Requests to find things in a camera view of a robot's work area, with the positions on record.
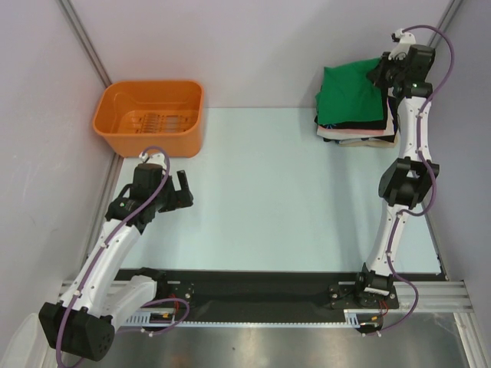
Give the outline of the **green t shirt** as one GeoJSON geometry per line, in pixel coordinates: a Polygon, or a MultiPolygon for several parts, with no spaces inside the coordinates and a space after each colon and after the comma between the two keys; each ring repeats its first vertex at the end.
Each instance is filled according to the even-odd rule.
{"type": "Polygon", "coordinates": [[[325,67],[316,95],[318,124],[367,123],[384,118],[383,95],[367,78],[378,58],[325,67]]]}

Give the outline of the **orange plastic basket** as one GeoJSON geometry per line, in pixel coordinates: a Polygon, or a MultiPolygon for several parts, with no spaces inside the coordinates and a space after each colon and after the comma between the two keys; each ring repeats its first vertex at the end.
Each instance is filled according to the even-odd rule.
{"type": "Polygon", "coordinates": [[[92,126],[112,150],[136,157],[148,146],[190,158],[203,144],[203,86],[193,80],[126,80],[103,93],[92,126]]]}

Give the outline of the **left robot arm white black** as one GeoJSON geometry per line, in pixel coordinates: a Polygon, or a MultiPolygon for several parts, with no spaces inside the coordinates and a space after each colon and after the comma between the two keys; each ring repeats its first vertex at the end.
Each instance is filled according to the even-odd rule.
{"type": "Polygon", "coordinates": [[[179,189],[163,165],[137,165],[132,183],[109,205],[98,243],[78,276],[57,303],[41,307],[38,318],[59,367],[66,353],[80,360],[103,359],[118,330],[142,307],[172,308],[159,334],[188,317],[192,296],[173,293],[162,271],[141,268],[118,292],[108,293],[129,250],[156,215],[193,204],[186,173],[180,170],[177,178],[179,189]]]}

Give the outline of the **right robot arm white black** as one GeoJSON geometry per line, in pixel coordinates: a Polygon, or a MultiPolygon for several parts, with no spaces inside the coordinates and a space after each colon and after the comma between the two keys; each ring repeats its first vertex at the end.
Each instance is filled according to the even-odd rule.
{"type": "Polygon", "coordinates": [[[357,276],[354,300],[361,307],[378,307],[394,295],[394,262],[404,226],[426,196],[436,193],[440,167],[433,163],[428,143],[428,117],[433,94],[426,81],[435,50],[414,44],[406,51],[383,54],[367,77],[391,90],[397,101],[400,152],[382,175],[378,195],[384,205],[374,247],[357,276]]]}

